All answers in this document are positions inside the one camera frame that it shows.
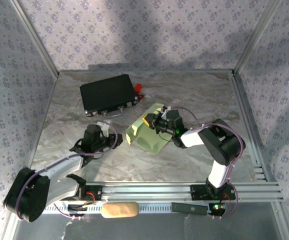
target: metal frame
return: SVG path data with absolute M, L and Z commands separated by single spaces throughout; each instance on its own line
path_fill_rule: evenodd
M 94 72 L 94 73 L 108 73 L 108 71 L 106 70 L 99 70 L 99 71 L 90 71 L 90 70 L 61 70 L 60 73 L 72 73 L 72 72 L 79 72 L 79 73 L 90 73 L 90 72 Z M 206 73 L 206 74 L 222 74 L 222 75 L 227 75 L 228 73 L 232 72 L 232 69 L 200 69 L 200 70 L 188 70 L 188 71 L 183 71 L 183 70 L 121 70 L 121 69 L 117 69 L 115 70 L 110 70 L 110 73 L 118 73 L 118 74 L 122 74 L 122 73 Z
M 244 85 L 242 83 L 242 79 L 238 72 L 236 73 L 234 77 L 230 76 L 230 79 L 231 79 L 231 82 L 232 82 L 232 85 L 236 94 L 236 98 L 239 103 L 243 121 L 247 128 L 249 140 L 251 143 L 251 149 L 253 151 L 253 156 L 256 162 L 260 164 L 263 170 L 263 175 L 265 177 L 265 180 L 268 182 L 274 181 L 273 176 L 269 173 L 267 169 L 267 166 L 265 164 L 265 161 L 262 155 L 262 151 L 258 147 L 260 146 L 260 143 L 261 143 L 259 133 L 257 130 L 254 130 L 252 128 L 252 126 L 255 126 L 256 123 L 255 123 L 252 113 L 248 111 L 248 109 L 250 109 L 250 105 L 249 105 L 248 99 L 245 97 L 246 92 L 245 92 Z M 272 206 L 274 217 L 275 217 L 282 239 L 289 240 L 289 214 L 286 208 L 286 204 L 284 202 L 272 202 L 271 206 Z
M 102 186 L 101 201 L 88 205 L 86 211 L 78 214 L 100 214 L 103 204 L 115 202 L 137 202 L 140 214 L 169 214 L 171 202 L 208 206 L 211 201 L 193 201 L 190 193 L 191 185 L 205 185 L 198 182 L 91 182 L 87 185 Z M 234 183 L 239 192 L 240 203 L 279 203 L 283 196 L 277 182 Z M 69 204 L 83 204 L 84 201 L 61 201 L 60 209 L 68 211 Z M 49 205 L 43 214 L 59 214 L 58 210 Z
M 279 233 L 282 239 L 289 239 L 289 218 L 286 219 L 286 208 L 283 203 L 283 197 L 277 182 L 270 178 L 269 172 L 266 168 L 265 162 L 262 158 L 261 151 L 257 147 L 259 146 L 256 133 L 252 129 L 251 123 L 252 116 L 247 111 L 248 100 L 243 97 L 244 88 L 241 81 L 237 81 L 237 77 L 234 77 L 232 70 L 221 70 L 219 72 L 213 71 L 214 74 L 227 75 L 233 93 L 237 99 L 237 103 L 240 109 L 240 116 L 247 129 L 249 138 L 248 148 L 251 155 L 252 165 L 256 173 L 257 182 L 248 183 L 234 183 L 239 195 L 239 202 L 270 202 L 274 212 L 275 220 L 279 229 Z M 52 95 L 50 95 L 48 106 L 46 108 L 45 117 L 47 116 L 47 110 L 49 108 Z M 35 151 L 31 155 L 29 166 L 35 155 Z M 95 205 L 90 205 L 87 212 L 84 214 L 99 214 L 101 207 L 106 202 L 125 202 L 125 201 L 137 201 L 140 204 L 140 213 L 170 213 L 171 202 L 177 203 L 196 203 L 204 205 L 203 201 L 192 201 L 190 194 L 190 185 L 205 184 L 197 182 L 91 182 L 89 185 L 102 185 L 102 200 Z M 61 201 L 59 205 L 61 210 L 66 210 L 68 202 Z M 44 214 L 56 214 L 56 209 L 52 206 L 48 206 L 45 209 Z M 7 225 L 4 238 L 12 239 L 18 219 L 14 214 L 9 216 L 9 223 Z
M 50 73 L 54 78 L 58 77 L 59 72 L 54 65 L 51 57 L 49 56 L 48 51 L 46 50 L 43 42 L 41 41 L 37 31 L 35 30 L 35 27 L 30 21 L 30 18 L 28 14 L 25 11 L 25 8 L 20 3 L 19 0 L 9 0 L 12 7 L 14 8 L 15 12 L 17 13 L 19 20 L 22 22 L 25 30 L 27 31 L 29 37 L 32 40 L 32 43 L 35 45 L 37 51 L 42 57 L 42 60 L 46 64 L 47 68 L 49 69 Z
M 44 123 L 45 123 L 45 120 L 47 118 L 48 110 L 49 110 L 49 107 L 50 107 L 51 99 L 53 97 L 57 81 L 58 81 L 58 77 L 56 77 L 54 79 L 54 82 L 53 82 L 53 85 L 52 85 L 52 88 L 51 88 L 51 91 L 50 91 L 50 95 L 49 95 L 49 98 L 48 98 L 48 102 L 47 102 L 47 104 L 45 106 L 45 109 L 44 109 L 42 122 L 40 124 L 39 131 L 37 133 L 37 137 L 36 137 L 36 139 L 34 141 L 33 150 L 32 150 L 32 153 L 30 155 L 30 159 L 29 159 L 29 161 L 27 163 L 27 166 L 29 168 L 31 167 L 32 162 L 33 162 L 34 157 L 35 157 L 35 154 L 36 154 L 36 150 L 37 150 L 37 147 L 38 147 L 38 144 L 39 144 L 39 139 L 40 139 L 41 133 L 42 133 L 43 128 L 44 128 Z M 17 224 L 18 224 L 18 218 L 17 218 L 17 216 L 15 214 L 12 214 L 10 211 L 8 211 L 7 214 L 6 214 L 6 217 L 5 217 L 5 221 L 7 222 L 7 225 L 3 229 L 2 239 L 3 240 L 9 240 L 9 239 L 12 239 L 11 236 L 13 236 L 15 234 L 16 227 L 17 227 Z
M 236 65 L 234 67 L 235 73 L 240 73 L 244 68 L 245 64 L 250 58 L 251 53 L 255 49 L 261 35 L 265 31 L 268 23 L 270 22 L 272 16 L 276 12 L 277 7 L 279 6 L 281 1 L 282 0 L 269 0 L 268 3 L 266 4 L 259 18 L 259 21 L 255 25 L 244 49 L 240 54 L 238 61 L 236 62 Z

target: marble surface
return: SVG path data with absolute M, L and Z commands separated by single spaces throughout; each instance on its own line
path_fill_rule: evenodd
M 239 107 L 224 76 L 208 73 L 149 73 L 129 74 L 133 85 L 142 84 L 145 98 L 136 106 L 112 118 L 119 133 L 125 133 L 137 118 L 155 102 L 166 106 L 186 107 L 199 120 L 197 123 L 186 111 L 180 110 L 186 127 L 221 118 L 248 143 L 247 131 L 239 115 Z M 61 72 L 43 126 L 38 148 L 32 163 L 38 168 L 68 152 L 83 137 L 88 124 L 104 116 L 86 117 L 79 87 L 82 84 L 114 77 L 118 73 L 83 71 Z M 87 181 L 192 181 L 204 182 L 213 159 L 204 145 L 187 149 L 168 143 L 158 154 L 143 151 L 136 143 L 125 140 L 117 149 L 93 160 L 78 175 Z M 255 178 L 248 147 L 231 174 L 232 182 L 252 182 Z

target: floral wallpaper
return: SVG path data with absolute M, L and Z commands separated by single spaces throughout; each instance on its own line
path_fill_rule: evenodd
M 29 161 L 53 77 L 8 0 L 0 0 L 0 237 L 3 200 Z
M 233 69 L 267 0 L 21 0 L 58 70 Z
M 283 0 L 241 78 L 263 157 L 280 184 L 289 211 L 289 0 Z

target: black box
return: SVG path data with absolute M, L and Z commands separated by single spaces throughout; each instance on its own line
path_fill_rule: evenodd
M 127 74 L 84 84 L 80 92 L 88 117 L 132 107 L 138 102 Z

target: translucent green object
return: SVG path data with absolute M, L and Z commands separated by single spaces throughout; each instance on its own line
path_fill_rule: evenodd
M 143 117 L 147 114 L 157 114 L 164 105 L 156 102 L 144 114 L 141 115 L 131 126 L 126 129 L 126 140 L 129 144 L 136 140 L 136 143 L 145 151 L 157 154 L 171 139 L 168 133 L 160 133 L 163 140 L 156 134 L 156 131 L 150 129 L 143 121 Z

